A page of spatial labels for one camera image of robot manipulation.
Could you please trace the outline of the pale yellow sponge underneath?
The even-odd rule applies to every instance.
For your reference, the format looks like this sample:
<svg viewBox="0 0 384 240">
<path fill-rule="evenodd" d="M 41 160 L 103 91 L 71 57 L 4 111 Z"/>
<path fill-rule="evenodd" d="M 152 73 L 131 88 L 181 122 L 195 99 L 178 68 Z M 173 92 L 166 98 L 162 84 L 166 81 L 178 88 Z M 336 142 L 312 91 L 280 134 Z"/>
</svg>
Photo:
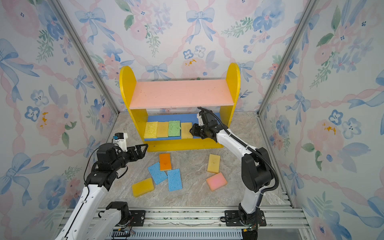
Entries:
<svg viewBox="0 0 384 240">
<path fill-rule="evenodd" d="M 181 139 L 192 139 L 193 135 L 190 133 L 192 123 L 181 123 Z"/>
</svg>

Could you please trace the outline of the bright yellow cellulose sponge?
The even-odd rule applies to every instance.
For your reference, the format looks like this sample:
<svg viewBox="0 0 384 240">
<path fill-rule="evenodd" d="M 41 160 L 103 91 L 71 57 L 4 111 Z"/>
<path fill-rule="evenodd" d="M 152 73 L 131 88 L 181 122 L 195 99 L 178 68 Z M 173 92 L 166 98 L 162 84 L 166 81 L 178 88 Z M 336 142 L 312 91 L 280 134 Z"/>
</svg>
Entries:
<svg viewBox="0 0 384 240">
<path fill-rule="evenodd" d="M 156 139 L 157 138 L 157 130 L 158 130 L 159 122 L 147 122 L 144 138 L 145 139 Z"/>
</svg>

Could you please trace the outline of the yellow sponge with green back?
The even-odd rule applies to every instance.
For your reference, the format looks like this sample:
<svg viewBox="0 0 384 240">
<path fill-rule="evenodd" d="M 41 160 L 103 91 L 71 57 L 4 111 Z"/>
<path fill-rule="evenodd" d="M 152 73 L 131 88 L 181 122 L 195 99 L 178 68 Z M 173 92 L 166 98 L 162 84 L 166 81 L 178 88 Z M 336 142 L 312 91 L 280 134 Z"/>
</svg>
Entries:
<svg viewBox="0 0 384 240">
<path fill-rule="evenodd" d="M 169 137 L 169 122 L 158 122 L 157 138 Z"/>
</svg>

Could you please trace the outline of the small yellow sponge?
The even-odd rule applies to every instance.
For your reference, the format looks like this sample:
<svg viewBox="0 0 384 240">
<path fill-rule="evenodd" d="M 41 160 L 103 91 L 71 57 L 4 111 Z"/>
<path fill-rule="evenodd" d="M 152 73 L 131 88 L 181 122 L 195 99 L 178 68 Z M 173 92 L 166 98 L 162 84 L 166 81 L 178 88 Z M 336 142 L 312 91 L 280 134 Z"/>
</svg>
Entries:
<svg viewBox="0 0 384 240">
<path fill-rule="evenodd" d="M 210 154 L 207 171 L 210 173 L 218 174 L 220 170 L 221 156 Z"/>
</svg>

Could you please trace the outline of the yellow pink blue toy shelf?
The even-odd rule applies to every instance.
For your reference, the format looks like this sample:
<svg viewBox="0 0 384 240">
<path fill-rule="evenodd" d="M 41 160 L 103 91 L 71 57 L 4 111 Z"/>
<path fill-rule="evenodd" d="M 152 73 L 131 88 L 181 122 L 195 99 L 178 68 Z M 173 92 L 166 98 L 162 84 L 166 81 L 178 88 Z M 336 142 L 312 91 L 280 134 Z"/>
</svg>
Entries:
<svg viewBox="0 0 384 240">
<path fill-rule="evenodd" d="M 168 82 L 138 82 L 130 67 L 120 71 L 120 90 L 124 103 L 142 141 L 150 152 L 220 149 L 211 139 L 181 137 L 145 138 L 148 122 L 180 121 L 198 123 L 196 114 L 149 116 L 149 109 L 183 109 L 219 107 L 218 117 L 230 126 L 241 88 L 241 73 L 235 63 L 229 65 L 224 80 L 189 80 Z"/>
</svg>

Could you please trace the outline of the pink orange sponge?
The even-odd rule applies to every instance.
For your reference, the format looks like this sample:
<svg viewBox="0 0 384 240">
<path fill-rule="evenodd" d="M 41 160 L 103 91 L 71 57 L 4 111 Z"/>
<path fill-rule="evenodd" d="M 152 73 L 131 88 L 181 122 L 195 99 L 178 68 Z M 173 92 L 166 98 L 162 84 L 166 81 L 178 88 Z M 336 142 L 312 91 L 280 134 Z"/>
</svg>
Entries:
<svg viewBox="0 0 384 240">
<path fill-rule="evenodd" d="M 227 185 L 227 180 L 222 173 L 215 174 L 206 179 L 206 182 L 212 192 Z"/>
</svg>

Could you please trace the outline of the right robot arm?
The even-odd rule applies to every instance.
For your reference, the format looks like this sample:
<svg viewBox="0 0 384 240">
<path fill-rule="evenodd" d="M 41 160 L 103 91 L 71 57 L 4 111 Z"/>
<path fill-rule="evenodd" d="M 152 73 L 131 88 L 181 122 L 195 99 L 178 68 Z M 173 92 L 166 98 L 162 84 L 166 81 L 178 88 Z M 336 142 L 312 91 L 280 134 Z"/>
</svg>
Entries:
<svg viewBox="0 0 384 240">
<path fill-rule="evenodd" d="M 246 227 L 260 225 L 258 217 L 263 196 L 280 185 L 268 151 L 265 148 L 257 149 L 238 138 L 208 109 L 201 108 L 197 118 L 199 122 L 190 129 L 194 137 L 221 144 L 241 161 L 241 177 L 246 190 L 239 204 L 238 216 L 230 217 L 226 222 L 238 222 Z"/>
</svg>

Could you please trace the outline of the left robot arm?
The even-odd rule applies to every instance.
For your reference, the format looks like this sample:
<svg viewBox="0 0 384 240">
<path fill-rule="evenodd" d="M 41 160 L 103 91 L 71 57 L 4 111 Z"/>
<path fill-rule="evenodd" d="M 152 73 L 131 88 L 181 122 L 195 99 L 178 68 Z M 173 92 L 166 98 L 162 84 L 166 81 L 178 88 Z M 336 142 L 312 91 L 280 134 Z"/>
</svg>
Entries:
<svg viewBox="0 0 384 240">
<path fill-rule="evenodd" d="M 145 157 L 147 144 L 122 149 L 118 144 L 106 143 L 96 150 L 98 160 L 85 179 L 80 200 L 56 237 L 58 240 L 104 240 L 118 226 L 120 230 L 130 231 L 135 220 L 126 202 L 111 202 L 92 227 L 100 203 L 120 178 L 118 171 L 127 168 L 130 162 Z"/>
</svg>

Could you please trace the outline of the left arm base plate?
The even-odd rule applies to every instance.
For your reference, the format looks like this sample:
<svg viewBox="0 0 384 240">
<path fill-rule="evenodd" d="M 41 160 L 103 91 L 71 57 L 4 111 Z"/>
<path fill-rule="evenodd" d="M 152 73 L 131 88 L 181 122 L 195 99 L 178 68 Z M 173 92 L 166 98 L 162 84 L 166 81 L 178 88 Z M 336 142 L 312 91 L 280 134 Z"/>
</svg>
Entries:
<svg viewBox="0 0 384 240">
<path fill-rule="evenodd" d="M 145 210 L 108 209 L 101 213 L 103 224 L 116 223 L 120 227 L 142 227 L 146 218 Z"/>
</svg>

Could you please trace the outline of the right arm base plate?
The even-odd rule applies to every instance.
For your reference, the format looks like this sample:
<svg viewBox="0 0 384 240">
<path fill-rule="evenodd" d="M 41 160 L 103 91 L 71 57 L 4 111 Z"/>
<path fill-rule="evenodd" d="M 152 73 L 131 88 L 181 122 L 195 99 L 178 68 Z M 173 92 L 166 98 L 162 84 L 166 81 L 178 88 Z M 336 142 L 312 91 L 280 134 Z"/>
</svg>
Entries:
<svg viewBox="0 0 384 240">
<path fill-rule="evenodd" d="M 221 222 L 225 223 L 227 227 L 265 227 L 267 225 L 264 212 L 260 209 L 252 214 L 247 214 L 244 211 L 237 210 L 224 211 L 224 216 L 220 218 Z"/>
</svg>

